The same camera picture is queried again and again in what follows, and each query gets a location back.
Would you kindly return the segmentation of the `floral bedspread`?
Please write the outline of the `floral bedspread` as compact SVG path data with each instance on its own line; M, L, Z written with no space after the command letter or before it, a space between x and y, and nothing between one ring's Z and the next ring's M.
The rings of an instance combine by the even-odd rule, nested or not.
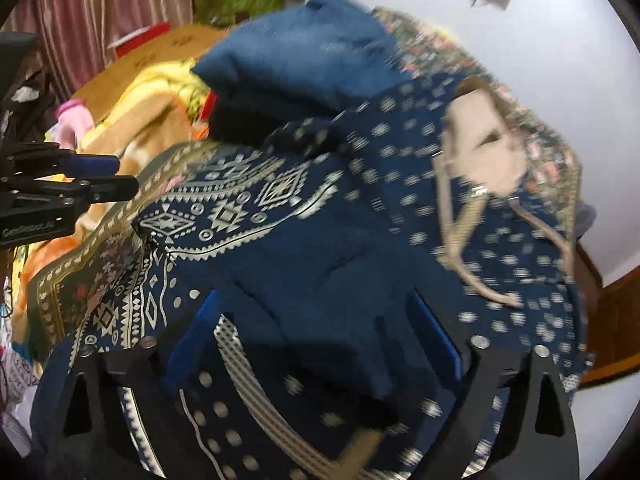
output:
M525 136L528 167L526 190L544 202L570 244L579 236L576 214L582 164L566 140L512 96L509 89L464 47L426 21L379 6L372 12L397 40L401 70L411 77L438 72L465 72L473 82L494 92L512 126ZM18 339L32 357L44 362L56 344L78 330L104 300L125 265L127 252L141 242L130 223L160 195L169 176L186 168L186 159L202 140L157 153L143 166L142 190L129 202L100 212L98 220L78 226L67 238L32 249L21 275L16 306L21 313Z

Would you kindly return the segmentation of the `pink plush toy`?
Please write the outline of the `pink plush toy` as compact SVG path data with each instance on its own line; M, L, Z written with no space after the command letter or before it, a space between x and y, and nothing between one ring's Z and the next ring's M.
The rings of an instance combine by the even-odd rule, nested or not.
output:
M55 116L58 122L53 139L66 150L76 150L85 134L96 125L85 101L81 99L71 99L61 104Z

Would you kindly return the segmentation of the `grey purple backpack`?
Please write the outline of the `grey purple backpack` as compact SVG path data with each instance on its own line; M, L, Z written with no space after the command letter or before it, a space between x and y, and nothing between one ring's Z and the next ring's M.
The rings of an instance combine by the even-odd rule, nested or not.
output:
M597 209L591 204L578 200L575 209L575 238L582 238L594 225L597 219Z

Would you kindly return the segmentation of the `yellow cartoon blanket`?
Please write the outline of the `yellow cartoon blanket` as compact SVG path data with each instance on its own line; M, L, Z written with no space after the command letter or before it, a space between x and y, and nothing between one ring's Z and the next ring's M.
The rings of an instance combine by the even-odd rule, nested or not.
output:
M191 72L193 60L152 65L134 78L99 125L78 144L81 154L115 155L121 174L137 176L155 156L175 144L202 140L213 91ZM96 204L76 222L72 235L14 250L6 272L12 287L12 340L24 344L29 281L47 264L78 247L113 207Z

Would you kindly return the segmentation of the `striped red curtain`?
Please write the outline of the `striped red curtain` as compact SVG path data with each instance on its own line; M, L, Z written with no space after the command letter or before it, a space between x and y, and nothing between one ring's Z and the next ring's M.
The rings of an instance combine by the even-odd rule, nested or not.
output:
M1 28L39 36L40 58L66 100L111 63L115 41L143 27L190 21L191 0L18 0Z

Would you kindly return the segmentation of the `brown wooden door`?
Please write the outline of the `brown wooden door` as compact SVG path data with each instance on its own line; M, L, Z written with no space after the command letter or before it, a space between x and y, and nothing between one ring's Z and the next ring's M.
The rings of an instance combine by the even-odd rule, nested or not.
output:
M639 370L639 268L605 285L581 244L576 247L576 283L586 300L587 350L592 367L580 386L614 382Z

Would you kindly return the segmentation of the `blue denim garment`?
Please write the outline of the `blue denim garment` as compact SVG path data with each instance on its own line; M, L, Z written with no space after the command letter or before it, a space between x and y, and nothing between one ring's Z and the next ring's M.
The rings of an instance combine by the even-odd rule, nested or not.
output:
M332 118L408 78L396 38L352 0L308 0L251 18L193 73L216 96L210 137L248 145L287 122Z

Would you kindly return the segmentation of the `navy patterned hooded jacket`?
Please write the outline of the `navy patterned hooded jacket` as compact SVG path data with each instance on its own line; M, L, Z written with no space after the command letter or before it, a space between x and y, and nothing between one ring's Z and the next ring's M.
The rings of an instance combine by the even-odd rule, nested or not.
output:
M203 143L44 364L44 474L78 353L129 349L224 288L232 479L578 477L575 243L526 190L525 136L494 92L439 73L259 148Z

